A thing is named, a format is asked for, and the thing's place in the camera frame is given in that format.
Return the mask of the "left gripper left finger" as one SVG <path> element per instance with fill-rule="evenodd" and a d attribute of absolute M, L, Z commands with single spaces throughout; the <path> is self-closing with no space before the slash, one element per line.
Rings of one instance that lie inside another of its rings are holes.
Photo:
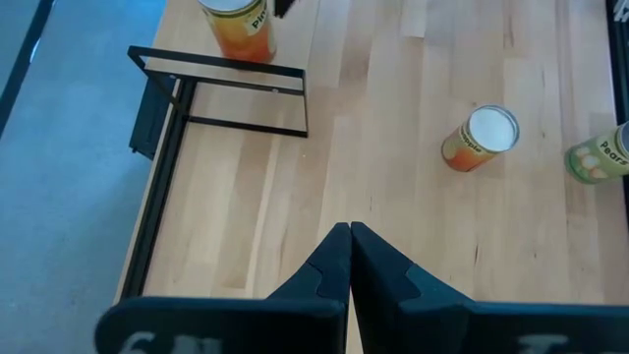
<path fill-rule="evenodd" d="M 352 238 L 335 224 L 264 299 L 138 297 L 98 321 L 99 353 L 342 353 Z"/>

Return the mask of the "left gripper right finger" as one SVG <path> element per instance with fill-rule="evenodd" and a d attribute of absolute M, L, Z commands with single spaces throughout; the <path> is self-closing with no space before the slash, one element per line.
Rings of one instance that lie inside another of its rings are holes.
<path fill-rule="evenodd" d="M 351 290 L 367 353 L 625 353 L 628 309 L 475 301 L 362 222 Z"/>

